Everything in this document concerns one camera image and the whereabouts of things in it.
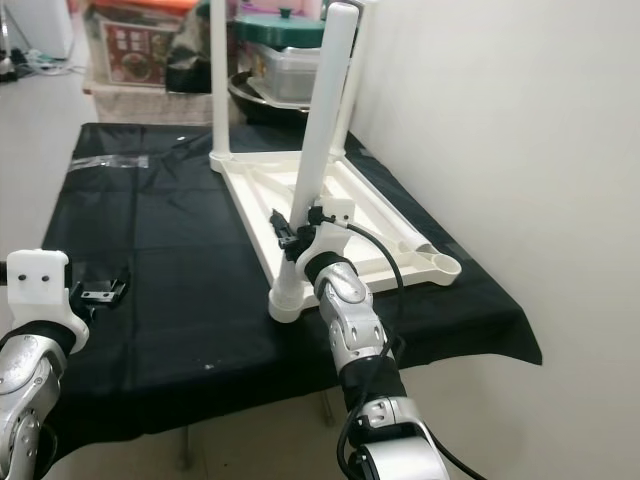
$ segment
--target white clamp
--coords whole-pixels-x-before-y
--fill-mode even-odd
[[[69,258],[59,251],[18,250],[7,257],[7,295],[13,313],[12,329],[36,320],[59,323],[71,330],[75,353],[87,343],[89,328],[69,305],[65,266]]]

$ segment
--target white wall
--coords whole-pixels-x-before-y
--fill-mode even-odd
[[[524,307],[545,358],[407,374],[493,480],[640,478],[639,18],[634,0],[380,5],[352,130]]]

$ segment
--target table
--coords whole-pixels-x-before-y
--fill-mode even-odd
[[[302,134],[244,125],[232,128],[231,145],[298,150]],[[269,285],[222,177],[209,168],[210,149],[202,127],[82,127],[43,248],[65,251],[76,281],[112,278],[125,265],[133,280],[121,307],[101,312],[86,348],[70,358],[47,419],[58,437],[55,459],[89,443],[337,384],[317,309],[293,324],[268,317]],[[407,289],[397,326],[407,342],[400,367],[488,353],[541,364],[518,304],[355,138],[346,150],[439,251],[462,264],[450,287]],[[93,164],[104,165],[79,168],[96,156]],[[394,293],[375,295],[374,308],[393,317]],[[51,454],[44,444],[38,459]]]

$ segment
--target floor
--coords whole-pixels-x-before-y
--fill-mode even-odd
[[[82,65],[86,58],[80,37],[73,61]],[[81,86],[77,74],[0,85],[0,258],[41,244],[80,126],[97,121]],[[0,336],[9,319],[0,295]],[[344,418],[339,392],[331,391],[330,398]],[[311,395],[192,426],[193,464],[187,471],[178,468],[180,432],[172,431],[82,448],[46,478],[340,478],[334,461],[338,433],[325,425],[320,398]]]

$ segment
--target black band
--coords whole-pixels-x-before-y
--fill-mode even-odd
[[[358,271],[356,270],[356,267],[353,265],[353,263],[351,263],[349,259],[341,257],[336,252],[322,252],[316,255],[311,260],[309,260],[309,263],[307,263],[307,265],[304,267],[304,273],[311,282],[311,285],[315,286],[316,279],[318,278],[318,275],[323,268],[328,267],[329,265],[333,265],[334,263],[341,262],[351,265],[351,268],[353,268],[353,271],[356,272],[356,275],[358,274]]]
[[[379,356],[372,356],[348,363],[340,370],[340,385],[344,394],[347,410],[351,411],[362,395],[365,383],[380,361]],[[406,397],[407,391],[402,384],[400,371],[393,358],[384,357],[377,375],[371,382],[366,402],[382,397]]]
[[[39,335],[50,338],[60,346],[65,357],[69,356],[71,349],[76,344],[75,334],[67,327],[46,320],[36,320],[7,333],[4,338],[0,340],[0,349],[4,347],[7,340],[12,337],[17,337],[18,335]]]

